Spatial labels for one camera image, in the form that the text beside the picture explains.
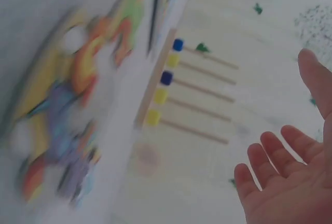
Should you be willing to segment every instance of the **green speck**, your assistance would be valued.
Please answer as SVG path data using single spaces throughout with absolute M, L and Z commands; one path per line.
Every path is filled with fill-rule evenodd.
M 228 180 L 231 184 L 233 184 L 233 187 L 236 188 L 236 184 L 235 184 L 235 179 L 229 179 Z
M 316 106 L 316 100 L 314 98 L 311 98 L 310 102 L 311 102 L 311 104 L 313 104 L 314 106 Z
M 263 8 L 261 8 L 261 6 L 259 5 L 259 3 L 256 3 L 254 10 L 257 12 L 257 14 L 262 14 L 263 12 Z
M 211 53 L 211 50 L 204 43 L 198 44 L 196 50 L 203 53 Z

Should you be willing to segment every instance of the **blue cube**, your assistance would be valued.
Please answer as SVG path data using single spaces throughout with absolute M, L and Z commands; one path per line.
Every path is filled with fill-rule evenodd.
M 169 86 L 173 81 L 173 73 L 171 71 L 164 71 L 161 75 L 160 83 Z
M 181 39 L 176 39 L 173 44 L 173 50 L 181 52 L 183 50 L 184 41 Z

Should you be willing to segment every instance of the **yellow cube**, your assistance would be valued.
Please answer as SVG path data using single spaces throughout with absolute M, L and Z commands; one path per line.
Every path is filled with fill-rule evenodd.
M 155 92 L 154 102 L 158 105 L 164 105 L 168 98 L 168 91 L 164 88 L 159 88 Z
M 170 54 L 168 57 L 167 66 L 174 68 L 174 67 L 178 66 L 179 62 L 180 62 L 179 54 L 173 53 L 173 54 Z
M 146 123 L 152 127 L 156 127 L 159 124 L 161 113 L 157 110 L 149 110 L 146 115 Z

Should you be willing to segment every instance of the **hand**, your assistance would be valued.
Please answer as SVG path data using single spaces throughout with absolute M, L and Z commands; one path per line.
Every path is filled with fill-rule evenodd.
M 325 120 L 320 144 L 291 126 L 281 129 L 300 163 L 270 132 L 248 149 L 260 191 L 245 164 L 235 168 L 238 194 L 248 224 L 332 223 L 332 73 L 310 50 L 299 54 L 299 68 Z

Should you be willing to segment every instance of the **wooden dowel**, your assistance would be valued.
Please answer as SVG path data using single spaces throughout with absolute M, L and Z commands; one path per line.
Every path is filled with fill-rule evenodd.
M 144 97 L 142 99 L 139 112 L 137 113 L 136 116 L 136 125 L 138 127 L 142 127 L 144 123 L 144 119 L 146 116 L 146 113 L 148 112 L 150 102 L 154 96 L 155 89 L 160 81 L 160 76 L 163 72 L 163 68 L 165 65 L 165 62 L 168 58 L 168 54 L 172 48 L 172 45 L 174 43 L 174 38 L 175 38 L 176 30 L 171 29 L 168 33 L 168 36 L 166 38 L 165 44 L 160 52 L 159 59 L 156 63 L 156 66 L 153 70 L 153 73 L 150 77 L 149 84 L 145 90 Z
M 202 138 L 210 139 L 210 140 L 216 141 L 216 142 L 221 143 L 221 144 L 227 145 L 229 143 L 229 141 L 227 139 L 217 137 L 217 136 L 214 136 L 214 135 L 211 135 L 211 134 L 208 134 L 208 133 L 204 133 L 204 132 L 201 132 L 201 131 L 186 127 L 184 125 L 165 120 L 165 119 L 161 119 L 160 124 L 164 124 L 164 125 L 167 125 L 169 127 L 178 129 L 178 130 L 183 131 L 183 132 L 191 133 L 193 135 L 196 135 L 196 136 L 199 136 L 199 137 L 202 137 Z
M 200 51 L 197 51 L 196 49 L 192 49 L 192 48 L 188 48 L 188 47 L 183 47 L 184 50 L 190 52 L 190 53 L 193 53 L 193 54 L 196 54 L 196 55 L 199 55 L 205 59 L 209 59 L 211 61 L 214 61 L 214 62 L 217 62 L 221 65 L 224 65 L 224 66 L 227 66 L 227 67 L 230 67 L 230 68 L 233 68 L 233 69 L 239 69 L 239 66 L 235 65 L 235 64 L 232 64 L 230 62 L 226 62 L 226 61 L 223 61 L 217 57 L 214 57 L 210 54 L 207 54 L 207 53 L 203 53 L 203 52 L 200 52 Z
M 233 98 L 231 98 L 231 97 L 228 97 L 228 96 L 225 96 L 223 94 L 219 94 L 219 93 L 213 92 L 213 91 L 211 91 L 209 89 L 202 88 L 202 87 L 190 84 L 190 83 L 182 81 L 182 80 L 178 80 L 176 78 L 173 79 L 173 83 L 176 83 L 176 84 L 178 84 L 180 86 L 183 86 L 183 87 L 186 87 L 186 88 L 190 88 L 190 89 L 199 91 L 201 93 L 209 94 L 209 95 L 214 96 L 214 97 L 216 97 L 216 98 L 218 98 L 220 100 L 224 100 L 224 101 L 227 101 L 227 102 L 230 102 L 230 103 L 234 103 L 235 102 L 235 100 Z
M 203 69 L 203 68 L 200 68 L 200 67 L 197 67 L 197 66 L 193 66 L 190 63 L 180 61 L 179 65 L 181 65 L 182 67 L 188 68 L 190 70 L 196 71 L 198 73 L 211 76 L 211 77 L 213 77 L 213 78 L 215 78 L 217 80 L 220 80 L 222 82 L 226 82 L 226 83 L 231 84 L 231 85 L 235 85 L 236 84 L 236 81 L 234 81 L 232 79 L 229 79 L 229 78 L 224 77 L 222 75 L 219 75 L 219 74 L 216 74 L 214 72 L 208 71 L 206 69 Z
M 183 107 L 183 108 L 186 108 L 186 109 L 190 109 L 192 111 L 196 111 L 198 113 L 206 114 L 206 115 L 208 115 L 210 117 L 213 117 L 213 118 L 216 118 L 216 119 L 220 119 L 222 121 L 227 121 L 227 122 L 231 122 L 232 121 L 231 118 L 229 118 L 227 116 L 224 116 L 224 115 L 221 115 L 221 114 L 216 114 L 216 113 L 214 113 L 212 111 L 209 111 L 209 110 L 206 110 L 206 109 L 203 109 L 203 108 L 191 105 L 191 104 L 186 103 L 186 102 L 179 101 L 179 100 L 171 98 L 171 97 L 168 98 L 167 102 L 168 103 L 172 103 L 172 104 L 177 105 L 177 106 L 180 106 L 180 107 Z

